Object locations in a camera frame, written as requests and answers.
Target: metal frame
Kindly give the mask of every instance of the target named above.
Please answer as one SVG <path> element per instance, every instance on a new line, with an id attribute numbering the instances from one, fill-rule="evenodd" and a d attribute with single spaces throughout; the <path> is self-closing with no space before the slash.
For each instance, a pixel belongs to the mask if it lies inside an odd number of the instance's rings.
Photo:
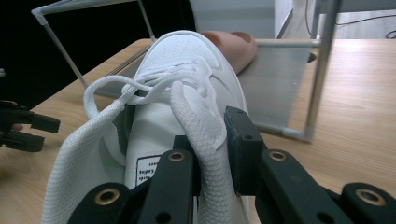
<path id="1" fill-rule="evenodd" d="M 87 81 L 84 79 L 82 74 L 79 72 L 76 64 L 73 62 L 71 59 L 70 55 L 67 53 L 66 49 L 64 48 L 63 44 L 59 40 L 58 36 L 53 32 L 52 28 L 50 27 L 49 23 L 45 19 L 45 15 L 52 14 L 52 13 L 59 13 L 59 12 L 65 12 L 65 11 L 72 11 L 72 10 L 79 10 L 79 9 L 84 9 L 84 8 L 90 8 L 90 7 L 103 7 L 103 6 L 109 6 L 109 5 L 114 5 L 114 4 L 121 4 L 121 3 L 126 3 L 126 2 L 133 2 L 137 1 L 140 7 L 140 10 L 143 14 L 143 18 L 145 20 L 146 26 L 148 28 L 148 33 L 150 35 L 150 38 L 152 42 L 155 41 L 155 36 L 154 33 L 152 32 L 151 25 L 149 24 L 149 18 L 146 14 L 146 10 L 143 6 L 143 3 L 141 0 L 85 0 L 85 1 L 74 1 L 74 0 L 62 0 L 53 4 L 50 4 L 48 6 L 43 6 L 43 7 L 38 7 L 32 10 L 32 14 L 37 18 L 38 22 L 44 27 L 46 30 L 47 34 L 49 37 L 52 39 L 52 41 L 55 43 L 55 45 L 58 47 L 64 58 L 66 59 L 67 63 L 69 66 L 72 68 L 73 72 L 75 73 L 76 77 L 79 79 L 79 81 L 82 83 L 84 88 L 88 87 Z M 112 70 L 108 75 L 115 74 L 116 72 L 119 72 L 122 68 L 124 68 L 126 65 L 129 63 L 133 62 L 135 59 L 137 59 L 140 55 L 142 55 L 145 52 L 138 52 L 136 55 L 133 55 L 130 59 L 128 59 L 126 62 L 122 63 L 120 66 L 118 66 L 116 69 Z"/>

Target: shoelace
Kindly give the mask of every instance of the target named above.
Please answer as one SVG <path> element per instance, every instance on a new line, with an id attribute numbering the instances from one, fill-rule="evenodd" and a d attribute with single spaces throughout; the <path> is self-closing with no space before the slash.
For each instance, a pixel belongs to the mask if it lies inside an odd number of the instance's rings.
<path id="1" fill-rule="evenodd" d="M 84 108 L 89 119 L 99 114 L 97 105 L 94 101 L 94 92 L 99 87 L 109 82 L 122 82 L 126 85 L 122 88 L 122 96 L 117 101 L 128 105 L 149 104 L 157 100 L 164 91 L 170 91 L 172 83 L 181 81 L 184 85 L 194 87 L 202 96 L 205 107 L 210 110 L 211 114 L 219 114 L 216 104 L 216 94 L 212 90 L 209 77 L 212 74 L 211 68 L 198 56 L 192 58 L 176 58 L 172 61 L 161 63 L 161 67 L 157 64 L 150 64 L 140 68 L 138 77 L 128 78 L 123 76 L 107 76 L 101 77 L 94 81 L 84 92 Z M 137 96 L 137 91 L 145 91 L 146 96 Z M 117 136 L 117 129 L 109 127 L 111 137 Z M 120 148 L 111 144 L 108 150 L 112 157 L 121 165 L 125 165 L 125 158 Z"/>

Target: wooden table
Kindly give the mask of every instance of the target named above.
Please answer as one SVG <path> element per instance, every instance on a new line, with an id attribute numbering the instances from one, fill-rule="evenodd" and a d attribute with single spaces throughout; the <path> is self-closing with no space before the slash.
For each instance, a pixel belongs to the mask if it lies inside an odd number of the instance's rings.
<path id="1" fill-rule="evenodd" d="M 140 40 L 85 76 L 102 77 L 148 42 Z M 312 144 L 263 133 L 269 148 L 294 155 L 320 185 L 336 192 L 366 182 L 396 197 L 396 42 L 335 40 Z M 303 117 L 310 77 L 304 79 L 292 122 Z M 75 81 L 33 109 L 61 120 L 59 133 L 43 133 L 38 153 L 0 148 L 0 223 L 39 223 L 47 181 L 63 140 L 86 122 L 82 85 Z M 99 107 L 112 99 L 97 96 Z M 252 219 L 259 223 L 254 209 Z"/>

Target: shoe upper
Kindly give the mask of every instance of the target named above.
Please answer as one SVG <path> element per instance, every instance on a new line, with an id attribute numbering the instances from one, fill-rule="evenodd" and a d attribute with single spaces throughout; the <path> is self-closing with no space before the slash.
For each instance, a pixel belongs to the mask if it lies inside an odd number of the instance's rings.
<path id="1" fill-rule="evenodd" d="M 94 90 L 109 81 L 126 85 L 122 96 L 99 112 Z M 111 122 L 125 104 L 136 105 L 126 155 Z M 150 163 L 172 149 L 175 135 L 187 135 L 200 164 L 199 222 L 243 223 L 243 204 L 234 195 L 228 163 L 223 122 L 227 105 L 247 111 L 236 74 L 216 46 L 195 32 L 162 36 L 133 79 L 103 77 L 86 90 L 84 106 L 90 120 L 61 147 L 49 179 L 43 223 L 64 223 L 99 184 L 121 182 L 134 188 L 143 182 L 148 177 L 140 171 L 150 170 Z"/>

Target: metal rod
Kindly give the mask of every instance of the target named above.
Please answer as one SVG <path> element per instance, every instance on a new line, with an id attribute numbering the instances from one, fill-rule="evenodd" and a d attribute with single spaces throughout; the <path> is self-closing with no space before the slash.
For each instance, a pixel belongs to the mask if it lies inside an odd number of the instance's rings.
<path id="1" fill-rule="evenodd" d="M 318 108 L 323 91 L 323 84 L 326 77 L 326 71 L 330 53 L 332 50 L 332 40 L 335 29 L 337 14 L 342 0 L 328 0 L 326 22 L 324 24 L 322 42 L 318 55 L 318 64 L 315 72 L 315 80 L 311 91 L 311 100 L 309 104 L 308 117 L 305 124 L 305 137 L 308 141 L 312 140 L 314 135 L 315 124 L 318 119 Z"/>
<path id="2" fill-rule="evenodd" d="M 145 10 L 145 7 L 143 6 L 143 2 L 141 0 L 137 0 L 137 2 L 139 4 L 140 10 L 142 11 L 143 19 L 145 20 L 146 26 L 148 27 L 149 37 L 151 38 L 152 42 L 154 42 L 155 41 L 155 35 L 152 32 L 151 25 L 149 24 L 149 17 L 146 14 L 146 10 Z"/>
<path id="3" fill-rule="evenodd" d="M 319 48 L 320 40 L 263 40 L 256 39 L 259 47 L 267 48 Z"/>
<path id="4" fill-rule="evenodd" d="M 88 87 L 88 83 L 85 81 L 84 77 L 79 72 L 78 68 L 76 67 L 76 65 L 73 62 L 73 60 L 70 58 L 70 56 L 67 53 L 66 49 L 64 49 L 64 46 L 62 45 L 61 41 L 58 39 L 58 36 L 56 36 L 56 34 L 52 31 L 52 29 L 50 28 L 50 26 L 48 24 L 44 24 L 43 27 L 47 31 L 47 33 L 49 34 L 49 37 L 52 39 L 52 41 L 55 43 L 55 45 L 61 51 L 61 53 L 64 56 L 64 58 L 66 59 L 66 61 L 69 63 L 69 65 L 72 68 L 73 72 L 76 74 L 76 77 L 81 81 L 82 85 L 86 89 Z"/>
<path id="5" fill-rule="evenodd" d="M 314 18 L 312 20 L 311 39 L 316 39 L 318 34 L 318 23 L 320 17 L 320 8 L 322 7 L 322 0 L 315 1 Z"/>

